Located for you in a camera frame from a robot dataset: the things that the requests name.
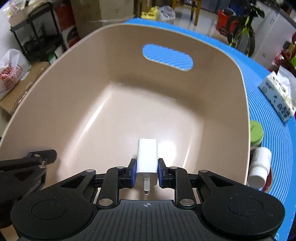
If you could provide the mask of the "white USB charger plug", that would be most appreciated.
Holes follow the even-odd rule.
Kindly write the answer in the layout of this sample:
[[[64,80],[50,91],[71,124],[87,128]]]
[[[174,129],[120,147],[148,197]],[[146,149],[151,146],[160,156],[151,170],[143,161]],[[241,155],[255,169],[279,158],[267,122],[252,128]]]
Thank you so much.
[[[158,142],[154,138],[138,140],[136,182],[145,195],[158,183]]]

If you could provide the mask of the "white pill bottle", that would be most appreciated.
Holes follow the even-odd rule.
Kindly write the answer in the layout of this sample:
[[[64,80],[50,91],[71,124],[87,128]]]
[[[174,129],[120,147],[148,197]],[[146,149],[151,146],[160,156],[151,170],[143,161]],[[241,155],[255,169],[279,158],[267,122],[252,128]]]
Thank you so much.
[[[247,183],[255,189],[262,188],[267,181],[271,167],[271,151],[266,147],[254,150],[249,165]]]

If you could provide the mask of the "beige plastic storage bin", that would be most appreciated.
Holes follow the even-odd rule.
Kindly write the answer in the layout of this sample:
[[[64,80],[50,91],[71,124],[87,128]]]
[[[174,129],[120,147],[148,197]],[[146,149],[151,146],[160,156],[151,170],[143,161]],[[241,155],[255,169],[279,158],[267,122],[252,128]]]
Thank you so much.
[[[1,141],[1,159],[54,149],[50,186],[127,166],[154,138],[165,164],[246,183],[249,111],[242,71],[204,40],[133,24],[100,28],[34,83]]]

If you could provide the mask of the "flat brown cardboard box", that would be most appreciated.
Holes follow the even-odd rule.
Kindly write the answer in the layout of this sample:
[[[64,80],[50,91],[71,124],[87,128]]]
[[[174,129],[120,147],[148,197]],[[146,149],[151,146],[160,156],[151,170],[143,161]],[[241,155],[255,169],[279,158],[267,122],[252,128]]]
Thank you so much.
[[[26,77],[21,80],[6,96],[1,100],[1,108],[5,110],[10,116],[13,115],[16,108],[23,100],[32,85],[50,66],[49,62],[34,63]]]

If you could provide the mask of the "blue silicone baking mat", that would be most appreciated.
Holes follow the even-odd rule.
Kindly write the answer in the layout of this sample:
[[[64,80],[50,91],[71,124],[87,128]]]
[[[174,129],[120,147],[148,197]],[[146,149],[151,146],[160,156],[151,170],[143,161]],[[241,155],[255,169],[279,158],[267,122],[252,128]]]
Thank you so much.
[[[259,84],[269,71],[237,50],[207,35],[139,18],[128,20],[127,23],[153,26],[189,35],[219,48],[237,62],[245,81],[250,118],[261,123],[264,130],[262,146],[269,148],[272,153],[273,183],[269,193],[280,200],[285,207],[285,218],[277,232],[276,240],[287,240],[295,217],[295,119],[291,118],[283,123],[259,90]]]

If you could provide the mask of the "white red plastic bag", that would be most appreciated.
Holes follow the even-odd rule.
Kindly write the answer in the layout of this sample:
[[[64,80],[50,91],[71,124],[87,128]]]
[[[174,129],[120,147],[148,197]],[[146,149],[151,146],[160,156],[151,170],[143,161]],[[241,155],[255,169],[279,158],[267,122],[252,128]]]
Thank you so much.
[[[6,52],[1,59],[1,100],[27,76],[30,68],[30,62],[21,51],[9,49],[9,51]]]

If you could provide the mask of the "white tissue pack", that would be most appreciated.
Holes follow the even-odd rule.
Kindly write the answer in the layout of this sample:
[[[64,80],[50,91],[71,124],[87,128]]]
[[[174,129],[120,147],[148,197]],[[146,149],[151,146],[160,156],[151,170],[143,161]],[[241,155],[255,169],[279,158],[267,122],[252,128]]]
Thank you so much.
[[[295,114],[295,76],[280,66],[267,75],[259,87],[283,123]]]

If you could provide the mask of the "black metal shelf rack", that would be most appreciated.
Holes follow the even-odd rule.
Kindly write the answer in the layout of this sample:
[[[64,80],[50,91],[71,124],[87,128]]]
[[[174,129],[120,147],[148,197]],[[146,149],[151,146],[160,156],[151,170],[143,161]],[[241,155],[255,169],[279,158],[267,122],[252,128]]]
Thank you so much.
[[[66,50],[59,23],[50,1],[23,1],[24,8],[10,5],[8,22],[20,50],[30,62],[58,58]]]

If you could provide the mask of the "green black bicycle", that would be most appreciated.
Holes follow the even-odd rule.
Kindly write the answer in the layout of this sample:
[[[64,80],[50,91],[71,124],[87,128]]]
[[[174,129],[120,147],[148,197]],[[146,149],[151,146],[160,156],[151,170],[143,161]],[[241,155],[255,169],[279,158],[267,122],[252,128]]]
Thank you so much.
[[[226,26],[219,29],[219,33],[227,38],[229,46],[251,57],[255,51],[255,32],[251,24],[258,17],[265,18],[263,9],[255,4],[248,4],[243,15],[231,16]]]

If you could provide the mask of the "large wrapped cardboard box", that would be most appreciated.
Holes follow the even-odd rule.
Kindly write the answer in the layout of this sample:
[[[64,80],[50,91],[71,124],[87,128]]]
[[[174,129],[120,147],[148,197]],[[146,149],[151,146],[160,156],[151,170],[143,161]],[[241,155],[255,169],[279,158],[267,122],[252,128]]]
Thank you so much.
[[[78,35],[82,39],[98,28],[134,17],[134,1],[71,0]]]

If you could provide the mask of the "clear plastic bag on floor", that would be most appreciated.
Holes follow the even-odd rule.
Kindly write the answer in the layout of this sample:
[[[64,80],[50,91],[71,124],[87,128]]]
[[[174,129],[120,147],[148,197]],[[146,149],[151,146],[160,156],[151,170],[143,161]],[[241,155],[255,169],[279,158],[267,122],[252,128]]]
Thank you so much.
[[[170,6],[162,6],[158,10],[158,21],[169,24],[175,21],[176,13]]]

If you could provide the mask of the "yellow plastic jug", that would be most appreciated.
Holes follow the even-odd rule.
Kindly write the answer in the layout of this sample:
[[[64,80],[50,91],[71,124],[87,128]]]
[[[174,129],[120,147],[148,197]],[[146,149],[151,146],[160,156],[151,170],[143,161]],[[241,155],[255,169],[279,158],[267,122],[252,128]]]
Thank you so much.
[[[140,17],[145,20],[156,21],[158,19],[159,8],[157,6],[152,7],[147,13],[141,12]]]

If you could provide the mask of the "white chest freezer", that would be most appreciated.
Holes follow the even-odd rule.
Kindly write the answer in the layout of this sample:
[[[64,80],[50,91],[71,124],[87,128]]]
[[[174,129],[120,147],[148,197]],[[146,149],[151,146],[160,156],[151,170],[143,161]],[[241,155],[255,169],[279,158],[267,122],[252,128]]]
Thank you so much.
[[[264,18],[252,22],[255,32],[255,51],[252,59],[266,69],[270,68],[275,56],[285,42],[291,42],[295,33],[295,21],[281,9],[263,6]]]

